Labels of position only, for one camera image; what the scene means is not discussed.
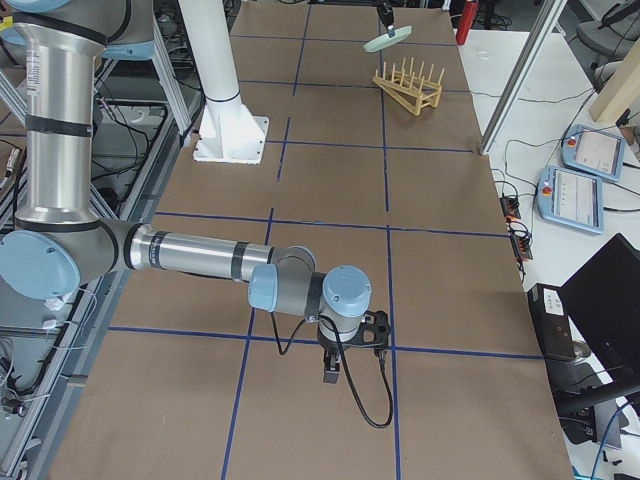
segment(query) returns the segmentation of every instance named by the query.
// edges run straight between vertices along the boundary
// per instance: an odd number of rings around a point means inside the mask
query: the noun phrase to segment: red fire extinguisher
[[[462,18],[458,24],[458,33],[456,33],[456,43],[458,45],[464,45],[467,41],[467,35],[471,30],[471,25],[476,18],[478,12],[478,0],[467,0],[462,10]]]

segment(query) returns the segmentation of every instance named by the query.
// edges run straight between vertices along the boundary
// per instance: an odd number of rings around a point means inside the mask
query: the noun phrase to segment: light green plate
[[[382,50],[383,48],[387,48],[401,42],[409,35],[411,35],[411,25],[399,28],[396,30],[396,34],[393,37],[390,37],[386,33],[380,35],[378,38],[374,38],[370,42],[365,43],[362,48],[364,48],[365,52],[377,52],[378,50]]]

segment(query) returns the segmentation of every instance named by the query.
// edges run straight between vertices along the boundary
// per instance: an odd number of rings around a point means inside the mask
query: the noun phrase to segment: wooden beam
[[[591,118],[598,123],[615,123],[624,111],[640,96],[640,40],[622,65],[602,89],[598,98],[589,107]]]

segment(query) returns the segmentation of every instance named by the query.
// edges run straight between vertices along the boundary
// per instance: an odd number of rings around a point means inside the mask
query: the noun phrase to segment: black monitor
[[[622,234],[616,234],[558,293],[566,312],[614,380],[583,394],[583,406],[619,396],[640,401],[640,251]],[[575,399],[573,406],[579,403]],[[638,403],[634,408],[640,414]]]

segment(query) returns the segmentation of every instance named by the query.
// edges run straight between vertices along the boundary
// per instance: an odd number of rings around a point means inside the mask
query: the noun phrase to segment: white mounting base
[[[227,104],[212,106],[207,102],[193,159],[197,162],[260,163],[269,119],[252,116],[241,103],[230,109],[226,107]]]

